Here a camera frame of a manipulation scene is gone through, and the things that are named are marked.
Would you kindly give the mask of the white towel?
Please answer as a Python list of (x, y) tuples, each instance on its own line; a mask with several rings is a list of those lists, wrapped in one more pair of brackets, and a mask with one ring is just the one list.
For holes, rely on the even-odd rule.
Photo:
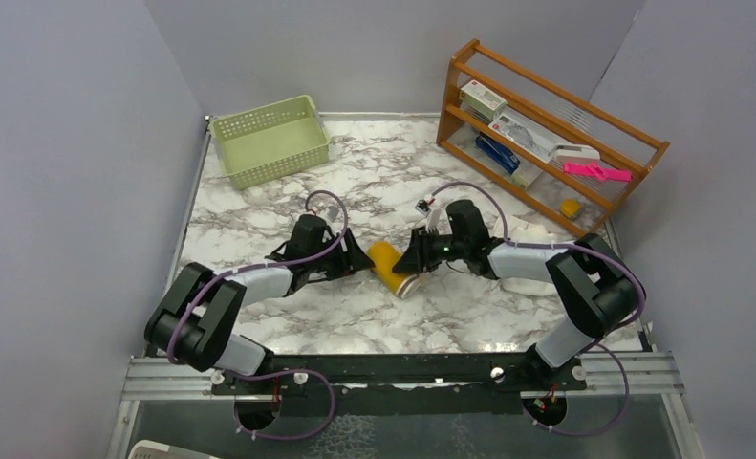
[(559, 253), (554, 237), (540, 224), (534, 224), (515, 216), (499, 217), (492, 228), (494, 237), (507, 235), (512, 244), (502, 242), (492, 249), (488, 261), (492, 274), (510, 292), (531, 295), (556, 295), (546, 262)]

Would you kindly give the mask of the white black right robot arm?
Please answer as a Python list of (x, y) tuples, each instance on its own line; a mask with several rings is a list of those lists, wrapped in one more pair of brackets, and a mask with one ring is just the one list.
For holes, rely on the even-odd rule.
[(572, 243), (508, 242), (490, 234), (470, 200), (447, 205), (445, 214), (451, 232), (412, 229), (393, 273), (428, 273), (443, 262), (462, 261), (470, 273), (483, 278), (552, 284), (566, 316), (526, 352), (524, 376), (535, 388), (546, 389), (557, 382), (562, 366), (644, 307), (643, 287), (596, 234)]

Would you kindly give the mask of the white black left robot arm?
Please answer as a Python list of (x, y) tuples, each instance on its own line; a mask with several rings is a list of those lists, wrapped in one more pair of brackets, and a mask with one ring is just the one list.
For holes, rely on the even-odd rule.
[(290, 238), (260, 264), (223, 273), (187, 264), (147, 321), (143, 337), (176, 364), (198, 371), (228, 370), (247, 391), (261, 392), (272, 380), (270, 350), (234, 334), (240, 310), (374, 266), (350, 229), (333, 233), (324, 218), (304, 214)]

